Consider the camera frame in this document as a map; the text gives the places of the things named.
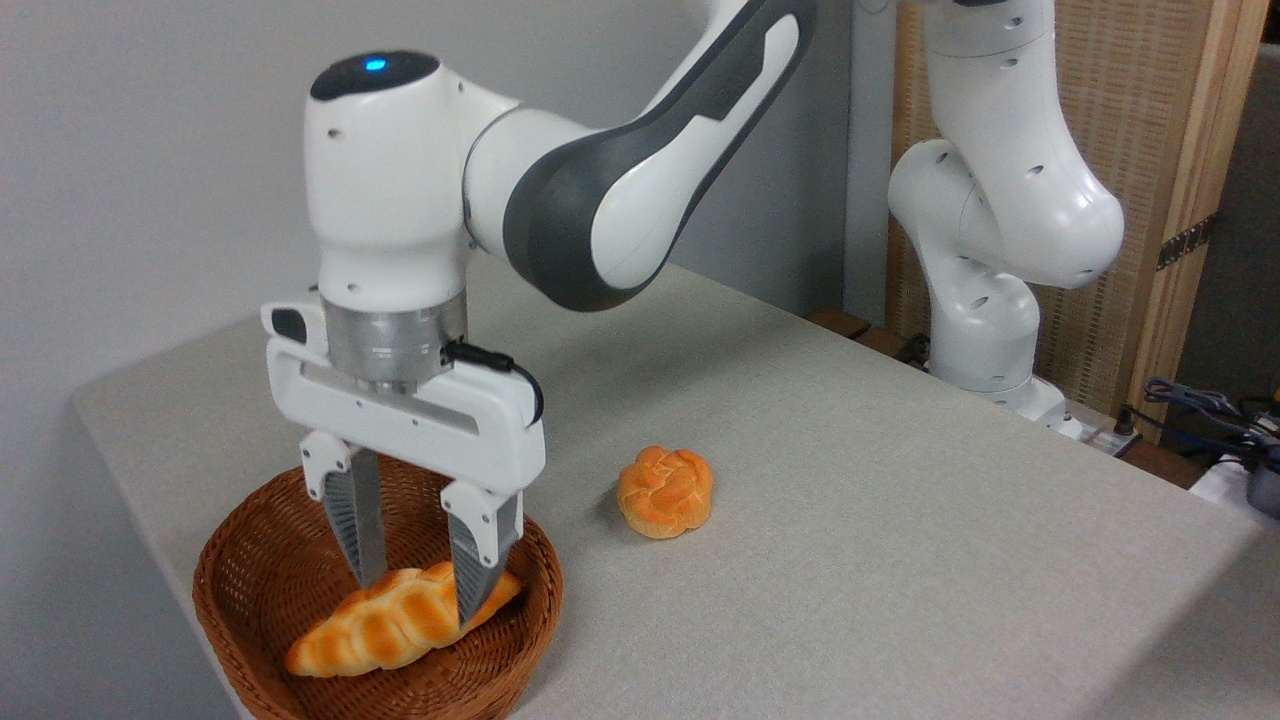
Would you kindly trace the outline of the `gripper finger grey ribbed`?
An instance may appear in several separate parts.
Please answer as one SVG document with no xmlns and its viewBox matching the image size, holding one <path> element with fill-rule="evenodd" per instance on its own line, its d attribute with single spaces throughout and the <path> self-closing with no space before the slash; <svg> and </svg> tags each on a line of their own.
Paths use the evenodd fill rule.
<svg viewBox="0 0 1280 720">
<path fill-rule="evenodd" d="M 495 589 L 509 550 L 524 536 L 524 493 L 495 495 L 453 480 L 440 500 L 448 512 L 457 614 L 465 626 Z"/>
<path fill-rule="evenodd" d="M 355 579 L 369 588 L 387 571 L 378 454 L 312 430 L 300 443 L 308 497 L 321 503 Z"/>
</svg>

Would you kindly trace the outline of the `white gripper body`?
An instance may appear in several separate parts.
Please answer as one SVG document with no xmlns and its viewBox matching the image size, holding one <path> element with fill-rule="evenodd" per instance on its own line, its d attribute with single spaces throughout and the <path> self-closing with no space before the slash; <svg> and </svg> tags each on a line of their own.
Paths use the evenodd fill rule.
<svg viewBox="0 0 1280 720">
<path fill-rule="evenodd" d="M 541 388 L 511 357 L 452 342 L 443 373 L 411 395 L 379 392 L 335 369 L 319 305 L 268 304 L 271 396 L 285 419 L 495 495 L 545 466 Z"/>
</svg>

